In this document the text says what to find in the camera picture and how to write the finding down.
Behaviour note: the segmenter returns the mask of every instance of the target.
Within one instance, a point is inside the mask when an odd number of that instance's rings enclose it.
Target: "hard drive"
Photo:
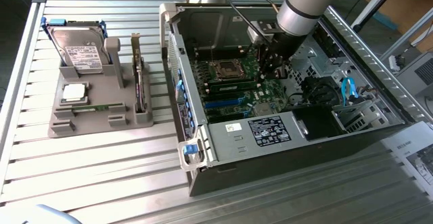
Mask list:
[[[102,66],[111,64],[103,46],[104,22],[76,22],[65,19],[41,19],[41,27],[61,57],[63,66],[73,66],[76,72],[102,73]]]

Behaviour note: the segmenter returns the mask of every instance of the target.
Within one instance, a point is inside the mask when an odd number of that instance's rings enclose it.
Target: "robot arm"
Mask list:
[[[190,0],[191,3],[227,3],[229,0]],[[263,43],[258,80],[286,78],[283,65],[298,50],[333,0],[285,0],[277,21],[254,21],[249,28],[254,43]]]

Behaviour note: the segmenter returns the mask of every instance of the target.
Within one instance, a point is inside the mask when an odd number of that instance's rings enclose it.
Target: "hard drive label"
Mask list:
[[[279,116],[249,121],[258,146],[290,141],[290,135]]]
[[[95,46],[65,47],[76,69],[99,69],[102,62]]]

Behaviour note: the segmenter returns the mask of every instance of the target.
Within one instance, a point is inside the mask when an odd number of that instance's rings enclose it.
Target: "power supply label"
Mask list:
[[[279,116],[249,121],[258,146],[290,141],[290,135]]]
[[[102,68],[98,48],[95,46],[65,47],[76,69]]]

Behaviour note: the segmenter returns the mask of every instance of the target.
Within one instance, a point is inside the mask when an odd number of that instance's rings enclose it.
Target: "motherboard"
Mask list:
[[[204,114],[210,123],[278,113],[286,103],[285,87],[278,80],[257,82],[257,52],[250,47],[234,59],[192,61]]]

